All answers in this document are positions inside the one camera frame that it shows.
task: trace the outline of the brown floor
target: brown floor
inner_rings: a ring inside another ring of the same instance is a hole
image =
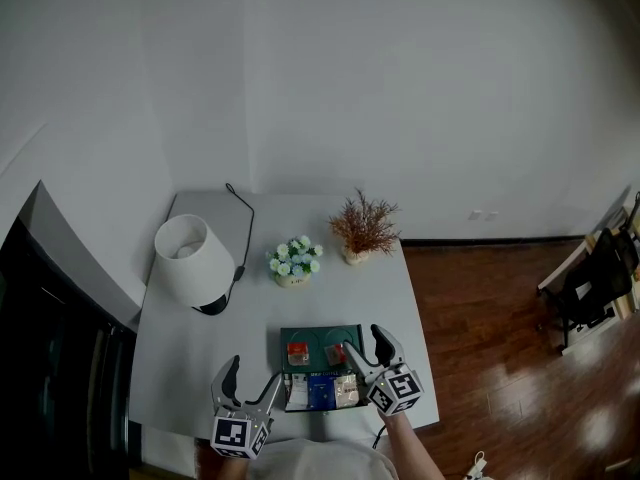
[[[417,432],[443,473],[484,450],[496,480],[600,478],[637,447],[640,318],[565,357],[535,330],[553,325],[535,287],[576,245],[404,250],[440,411]],[[215,455],[199,447],[200,478]]]

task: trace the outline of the white lampshade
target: white lampshade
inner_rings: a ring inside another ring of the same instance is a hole
[[[233,258],[200,217],[169,219],[156,233],[155,248],[164,286],[178,302],[206,306],[229,290]]]

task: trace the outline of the vase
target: vase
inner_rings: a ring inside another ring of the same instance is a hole
[[[291,288],[292,286],[301,286],[311,279],[311,274],[306,273],[303,276],[276,276],[276,283],[283,288]]]
[[[351,249],[349,249],[346,245],[342,246],[342,254],[344,254],[344,260],[349,265],[359,265],[363,261],[368,260],[370,256],[370,253],[368,251],[363,251],[361,253],[354,254],[353,252],[351,252]]]

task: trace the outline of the black chair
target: black chair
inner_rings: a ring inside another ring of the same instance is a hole
[[[637,266],[638,254],[627,228],[623,225],[616,236],[605,228],[593,252],[567,274],[560,293],[542,289],[562,318],[561,350],[569,346],[570,330],[578,327],[580,331],[584,325],[591,328],[614,316],[613,309],[605,311],[604,306],[631,291],[631,274]],[[587,283],[591,288],[580,298],[576,289]]]

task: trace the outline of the person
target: person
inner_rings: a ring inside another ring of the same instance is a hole
[[[219,480],[444,480],[404,412],[384,416],[394,462],[350,442],[304,439],[266,445],[255,461],[225,459]]]

